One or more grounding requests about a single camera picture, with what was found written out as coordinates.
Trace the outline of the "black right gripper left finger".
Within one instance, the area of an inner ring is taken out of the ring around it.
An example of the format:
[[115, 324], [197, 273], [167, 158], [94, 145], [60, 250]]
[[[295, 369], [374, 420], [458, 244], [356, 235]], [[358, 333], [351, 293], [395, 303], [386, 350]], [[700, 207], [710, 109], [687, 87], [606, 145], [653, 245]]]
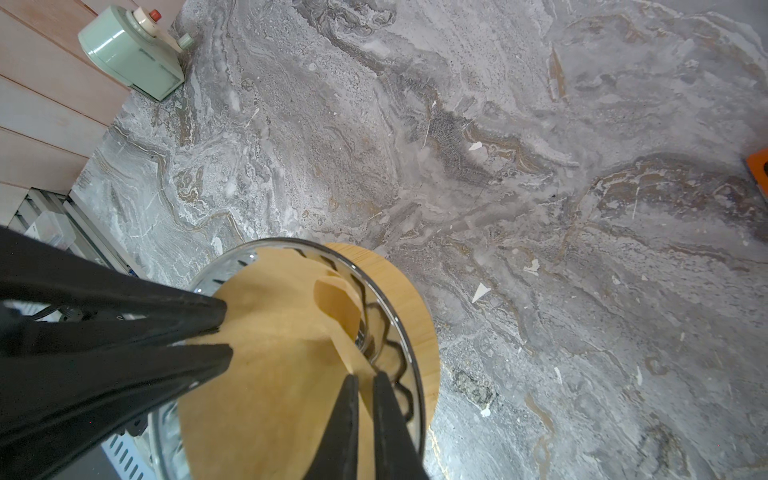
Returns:
[[347, 375], [304, 480], [355, 480], [359, 441], [359, 380]]

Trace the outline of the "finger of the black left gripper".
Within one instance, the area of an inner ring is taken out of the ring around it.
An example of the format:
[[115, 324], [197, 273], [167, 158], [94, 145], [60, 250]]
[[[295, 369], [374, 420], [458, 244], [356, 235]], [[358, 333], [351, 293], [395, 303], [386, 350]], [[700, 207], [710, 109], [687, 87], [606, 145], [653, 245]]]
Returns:
[[169, 345], [215, 331], [224, 301], [121, 274], [19, 234], [1, 230], [1, 298], [87, 314], [79, 322], [12, 315], [1, 323], [9, 354], [59, 354]]
[[1, 476], [47, 479], [131, 421], [224, 373], [226, 344], [1, 360]]

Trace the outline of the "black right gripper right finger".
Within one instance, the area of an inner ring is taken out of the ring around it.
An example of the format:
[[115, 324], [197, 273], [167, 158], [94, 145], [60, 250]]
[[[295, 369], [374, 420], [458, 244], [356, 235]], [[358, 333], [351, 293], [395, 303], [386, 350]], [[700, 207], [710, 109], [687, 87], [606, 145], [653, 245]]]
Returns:
[[388, 376], [373, 380], [375, 478], [377, 480], [427, 480]]

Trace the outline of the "round wooden dripper holder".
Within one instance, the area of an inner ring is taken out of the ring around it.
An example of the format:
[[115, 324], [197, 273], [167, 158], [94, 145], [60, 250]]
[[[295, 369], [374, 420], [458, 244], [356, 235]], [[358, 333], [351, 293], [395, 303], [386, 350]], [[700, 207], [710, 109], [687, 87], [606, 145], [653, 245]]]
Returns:
[[325, 243], [325, 246], [360, 267], [394, 307], [415, 353], [424, 387], [427, 425], [430, 425], [439, 397], [440, 355], [434, 322], [425, 300], [401, 269], [374, 251], [345, 243]]

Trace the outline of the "brown paper coffee filter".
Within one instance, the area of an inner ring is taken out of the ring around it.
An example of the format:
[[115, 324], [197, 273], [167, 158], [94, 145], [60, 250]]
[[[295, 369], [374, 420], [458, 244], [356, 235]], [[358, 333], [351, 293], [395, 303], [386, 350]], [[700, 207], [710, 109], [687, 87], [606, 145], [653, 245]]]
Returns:
[[357, 475], [375, 475], [374, 370], [355, 344], [359, 289], [328, 264], [262, 248], [217, 291], [227, 306], [209, 344], [233, 357], [179, 402], [195, 479], [300, 479], [309, 469], [346, 376], [359, 381]]

